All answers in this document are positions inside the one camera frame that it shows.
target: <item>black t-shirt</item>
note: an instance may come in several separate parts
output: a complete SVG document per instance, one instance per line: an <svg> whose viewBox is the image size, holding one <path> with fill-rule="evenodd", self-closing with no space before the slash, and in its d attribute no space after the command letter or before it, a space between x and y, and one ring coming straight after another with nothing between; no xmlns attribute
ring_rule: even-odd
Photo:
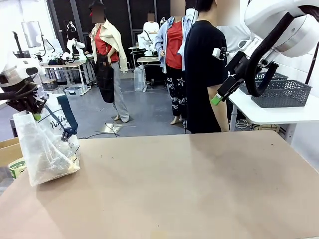
<svg viewBox="0 0 319 239"><path fill-rule="evenodd" d="M192 133L221 132L210 105L207 87L222 84L228 74L226 61L213 57L214 48L227 47L224 34L210 22L197 21L185 44L188 122Z"/></svg>

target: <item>person in black shirt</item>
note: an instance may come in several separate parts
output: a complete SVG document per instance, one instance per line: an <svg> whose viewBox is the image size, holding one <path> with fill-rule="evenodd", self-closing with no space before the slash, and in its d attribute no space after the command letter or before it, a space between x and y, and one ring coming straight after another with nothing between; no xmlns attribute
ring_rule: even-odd
<svg viewBox="0 0 319 239"><path fill-rule="evenodd" d="M226 102L217 106L211 103L228 77L226 61L212 55L214 48L227 47L224 34L216 28L218 16L215 1L198 0L199 16L185 43L187 128L191 133L229 131Z"/></svg>

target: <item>gray pants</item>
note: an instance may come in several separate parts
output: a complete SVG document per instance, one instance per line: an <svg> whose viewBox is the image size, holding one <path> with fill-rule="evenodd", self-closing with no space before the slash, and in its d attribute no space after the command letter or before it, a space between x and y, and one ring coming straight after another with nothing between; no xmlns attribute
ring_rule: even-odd
<svg viewBox="0 0 319 239"><path fill-rule="evenodd" d="M112 68L114 69L114 102L113 107L117 111L123 122L129 121L130 114L126 105L124 104L124 98L121 91L121 78L120 78L120 67L119 63L112 63Z"/></svg>

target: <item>black hair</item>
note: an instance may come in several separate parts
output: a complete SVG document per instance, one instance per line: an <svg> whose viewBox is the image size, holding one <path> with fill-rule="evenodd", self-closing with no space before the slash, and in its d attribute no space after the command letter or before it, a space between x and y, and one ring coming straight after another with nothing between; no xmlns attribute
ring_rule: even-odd
<svg viewBox="0 0 319 239"><path fill-rule="evenodd" d="M196 10L198 12L207 12L213 6L214 0L198 0Z"/></svg>

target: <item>cream jacket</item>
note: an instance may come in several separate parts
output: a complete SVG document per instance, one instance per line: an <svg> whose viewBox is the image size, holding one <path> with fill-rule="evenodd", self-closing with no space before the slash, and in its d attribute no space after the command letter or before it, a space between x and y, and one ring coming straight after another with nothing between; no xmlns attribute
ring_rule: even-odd
<svg viewBox="0 0 319 239"><path fill-rule="evenodd" d="M95 27L92 29L92 37L91 37L91 45L93 50L94 62L96 63L96 47L94 37L96 32L99 29L99 26L102 25L100 23L95 24ZM105 21L105 23L101 26L100 38L106 43L110 44L118 53L120 58L120 68L121 71L128 70L127 58L125 55L125 51L122 46L121 34L119 31L109 22Z"/></svg>

